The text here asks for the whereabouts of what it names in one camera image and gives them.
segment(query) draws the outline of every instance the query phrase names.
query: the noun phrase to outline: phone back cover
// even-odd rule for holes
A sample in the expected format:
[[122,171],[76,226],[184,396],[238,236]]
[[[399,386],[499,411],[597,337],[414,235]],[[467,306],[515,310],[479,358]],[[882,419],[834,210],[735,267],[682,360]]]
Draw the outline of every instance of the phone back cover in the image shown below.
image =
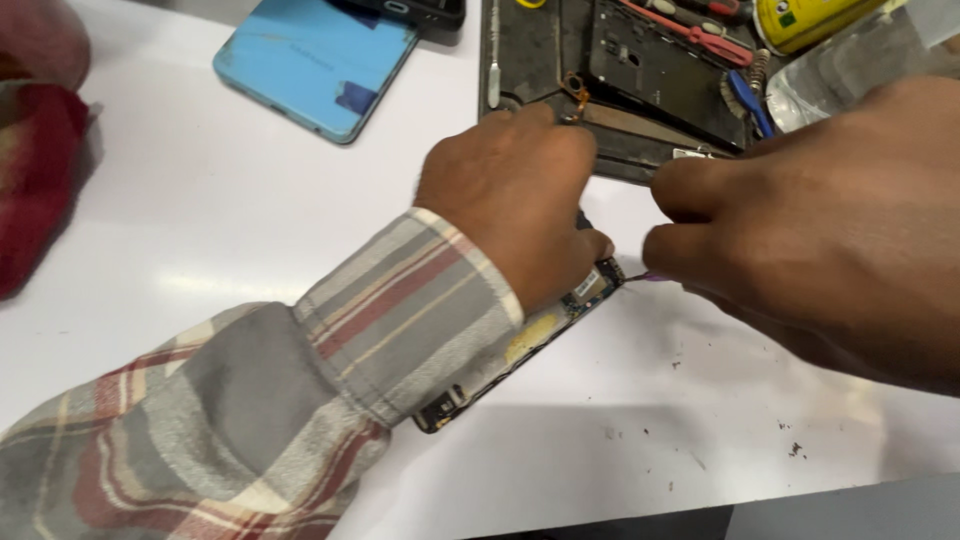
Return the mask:
[[264,0],[213,61],[218,75],[350,142],[417,41],[414,27],[325,0]]

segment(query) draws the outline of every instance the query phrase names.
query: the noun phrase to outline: white table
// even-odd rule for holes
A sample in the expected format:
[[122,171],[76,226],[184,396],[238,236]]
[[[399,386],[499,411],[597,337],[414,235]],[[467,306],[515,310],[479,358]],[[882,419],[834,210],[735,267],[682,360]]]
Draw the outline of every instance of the white table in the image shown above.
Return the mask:
[[[293,302],[475,121],[479,2],[457,47],[418,46],[348,148],[220,85],[210,61],[231,28],[77,5],[102,159],[0,304],[3,427],[221,309]],[[583,206],[639,269],[664,221],[648,190],[597,178]],[[958,401],[802,364],[673,283],[632,284],[439,434],[400,426],[332,537],[448,539],[955,472],[957,418]]]

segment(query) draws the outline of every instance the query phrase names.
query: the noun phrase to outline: yellow can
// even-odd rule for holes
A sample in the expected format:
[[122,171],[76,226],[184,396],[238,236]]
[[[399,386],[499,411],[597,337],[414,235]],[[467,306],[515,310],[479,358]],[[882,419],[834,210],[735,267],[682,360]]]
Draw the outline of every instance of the yellow can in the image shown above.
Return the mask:
[[795,53],[833,36],[886,0],[756,0],[754,22],[767,47]]

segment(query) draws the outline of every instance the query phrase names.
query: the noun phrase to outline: plaid shirt sleeve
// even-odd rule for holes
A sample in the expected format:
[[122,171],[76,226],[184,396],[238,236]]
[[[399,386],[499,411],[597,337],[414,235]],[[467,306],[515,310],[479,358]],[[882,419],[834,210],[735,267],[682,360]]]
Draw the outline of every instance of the plaid shirt sleeve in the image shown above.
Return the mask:
[[0,538],[324,538],[390,428],[523,314],[411,209],[293,307],[235,307],[0,437]]

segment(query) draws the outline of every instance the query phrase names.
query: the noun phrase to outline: hand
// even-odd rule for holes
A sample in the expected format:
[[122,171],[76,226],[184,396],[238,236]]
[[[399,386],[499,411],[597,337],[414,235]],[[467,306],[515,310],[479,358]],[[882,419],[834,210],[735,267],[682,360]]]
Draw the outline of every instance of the hand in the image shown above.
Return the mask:
[[604,234],[576,229],[595,155],[593,135],[554,126],[544,104],[493,112],[434,147],[414,206],[436,212],[483,250],[529,314],[613,254]]
[[960,395],[960,82],[667,163],[643,259],[823,367]]

